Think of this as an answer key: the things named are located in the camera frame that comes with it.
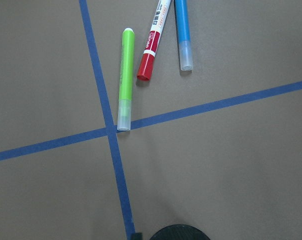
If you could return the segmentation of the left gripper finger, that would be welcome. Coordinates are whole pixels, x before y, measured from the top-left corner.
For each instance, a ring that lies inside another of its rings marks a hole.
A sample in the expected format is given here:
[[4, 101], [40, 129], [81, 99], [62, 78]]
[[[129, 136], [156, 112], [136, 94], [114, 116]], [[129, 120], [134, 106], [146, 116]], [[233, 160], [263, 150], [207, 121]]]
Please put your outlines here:
[[130, 240], [143, 240], [143, 234], [141, 232], [132, 233]]

